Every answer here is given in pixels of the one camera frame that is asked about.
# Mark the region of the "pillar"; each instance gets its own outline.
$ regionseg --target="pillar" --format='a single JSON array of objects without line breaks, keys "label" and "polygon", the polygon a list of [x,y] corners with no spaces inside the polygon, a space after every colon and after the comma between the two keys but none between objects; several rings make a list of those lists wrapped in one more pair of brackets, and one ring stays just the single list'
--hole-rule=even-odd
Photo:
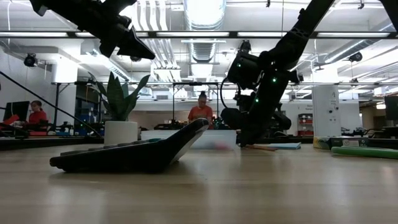
[{"label": "pillar", "polygon": [[[338,82],[337,69],[325,68],[313,74],[314,82]],[[341,136],[339,91],[336,85],[312,88],[314,136]]]},{"label": "pillar", "polygon": [[[57,63],[52,66],[53,82],[55,83],[71,83],[77,81],[78,65],[71,60],[61,57]],[[76,104],[76,86],[69,85],[58,96],[58,107],[65,110],[71,115],[75,115]],[[57,125],[61,125],[64,121],[74,124],[74,119],[65,113],[58,111]]]}]

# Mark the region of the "computer monitor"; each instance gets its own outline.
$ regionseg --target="computer monitor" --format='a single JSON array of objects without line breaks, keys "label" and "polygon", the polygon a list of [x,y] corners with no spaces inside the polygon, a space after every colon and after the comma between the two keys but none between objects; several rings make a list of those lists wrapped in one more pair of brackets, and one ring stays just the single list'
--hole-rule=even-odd
[{"label": "computer monitor", "polygon": [[27,111],[29,110],[29,101],[10,102],[7,103],[6,111],[4,112],[3,121],[9,119],[13,115],[18,115],[18,121],[26,121]]}]

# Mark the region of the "green leaves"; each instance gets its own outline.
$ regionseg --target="green leaves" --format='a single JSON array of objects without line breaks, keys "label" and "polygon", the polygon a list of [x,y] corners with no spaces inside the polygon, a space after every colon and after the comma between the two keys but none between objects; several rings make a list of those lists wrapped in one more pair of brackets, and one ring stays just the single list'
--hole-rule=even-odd
[{"label": "green leaves", "polygon": [[129,84],[128,83],[124,83],[122,85],[122,90],[123,90],[123,96],[126,98],[129,96]]},{"label": "green leaves", "polygon": [[124,94],[122,90],[122,86],[119,82],[118,78],[115,78],[113,73],[109,75],[109,82],[107,88],[107,96],[108,103],[111,109],[115,112],[117,116],[117,120],[120,120],[120,115],[122,115],[126,107],[124,105]]},{"label": "green leaves", "polygon": [[146,75],[141,78],[141,81],[138,83],[137,88],[131,93],[128,97],[124,99],[124,104],[126,106],[126,112],[123,114],[124,117],[129,116],[130,112],[136,107],[138,100],[138,93],[144,88],[149,80],[150,75]]},{"label": "green leaves", "polygon": [[147,75],[142,78],[133,93],[128,95],[128,83],[121,85],[119,79],[117,77],[115,78],[112,72],[109,74],[109,81],[106,90],[102,83],[97,82],[95,77],[92,74],[90,75],[95,81],[95,86],[93,86],[93,88],[108,99],[106,101],[103,97],[101,97],[104,107],[111,114],[112,119],[115,121],[127,120],[130,112],[137,105],[139,92],[147,85],[150,77],[150,75]]}]

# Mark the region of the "green foam tube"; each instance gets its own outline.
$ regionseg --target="green foam tube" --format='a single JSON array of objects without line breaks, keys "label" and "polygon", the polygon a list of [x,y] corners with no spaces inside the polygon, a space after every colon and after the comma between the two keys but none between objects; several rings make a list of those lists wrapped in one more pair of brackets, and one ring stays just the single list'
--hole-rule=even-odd
[{"label": "green foam tube", "polygon": [[365,156],[385,159],[398,159],[398,150],[381,149],[371,147],[333,147],[332,153],[349,155],[349,156]]}]

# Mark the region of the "notebook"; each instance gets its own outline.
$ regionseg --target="notebook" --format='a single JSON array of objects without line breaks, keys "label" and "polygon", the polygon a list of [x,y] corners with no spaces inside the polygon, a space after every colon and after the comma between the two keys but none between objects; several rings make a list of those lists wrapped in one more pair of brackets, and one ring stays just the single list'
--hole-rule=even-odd
[{"label": "notebook", "polygon": [[299,143],[273,143],[267,145],[267,147],[275,149],[301,149],[301,142]]}]

